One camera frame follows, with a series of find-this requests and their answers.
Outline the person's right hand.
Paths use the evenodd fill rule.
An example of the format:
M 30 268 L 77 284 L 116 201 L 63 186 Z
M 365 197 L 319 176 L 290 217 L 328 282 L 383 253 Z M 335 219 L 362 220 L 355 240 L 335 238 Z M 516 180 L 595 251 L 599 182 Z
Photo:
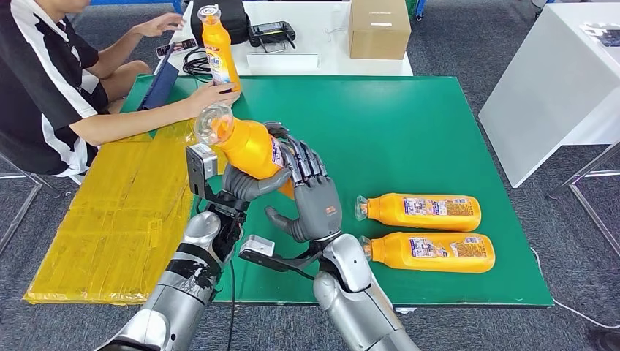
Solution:
M 207 107 L 220 104 L 232 106 L 241 96 L 241 88 L 235 83 L 214 84 L 210 82 L 198 88 L 186 99 L 187 115 L 197 117 Z

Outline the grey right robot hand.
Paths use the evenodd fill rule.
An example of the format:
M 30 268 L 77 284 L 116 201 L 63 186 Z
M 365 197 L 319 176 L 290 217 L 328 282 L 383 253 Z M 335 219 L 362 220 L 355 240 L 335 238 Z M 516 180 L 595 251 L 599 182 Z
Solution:
M 341 203 L 335 182 L 328 176 L 319 154 L 307 143 L 297 140 L 280 122 L 264 123 L 270 135 L 282 141 L 286 167 L 292 171 L 292 189 L 298 210 L 297 219 L 265 208 L 270 223 L 297 242 L 321 241 L 341 233 Z

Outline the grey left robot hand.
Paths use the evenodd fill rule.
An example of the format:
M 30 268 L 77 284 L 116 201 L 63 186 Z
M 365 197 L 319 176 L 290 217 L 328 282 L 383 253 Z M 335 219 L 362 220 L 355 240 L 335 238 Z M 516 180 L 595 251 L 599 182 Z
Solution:
M 227 165 L 222 176 L 222 189 L 240 200 L 251 202 L 282 188 L 291 175 L 289 169 L 282 168 L 274 175 L 259 180 L 232 165 Z

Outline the person's left hand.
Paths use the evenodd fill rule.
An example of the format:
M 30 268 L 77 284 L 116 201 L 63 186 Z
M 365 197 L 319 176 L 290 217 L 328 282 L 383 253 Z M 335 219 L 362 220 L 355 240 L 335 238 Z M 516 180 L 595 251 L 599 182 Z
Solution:
M 166 31 L 179 31 L 185 25 L 182 15 L 169 12 L 133 27 L 133 32 L 143 37 L 160 37 Z

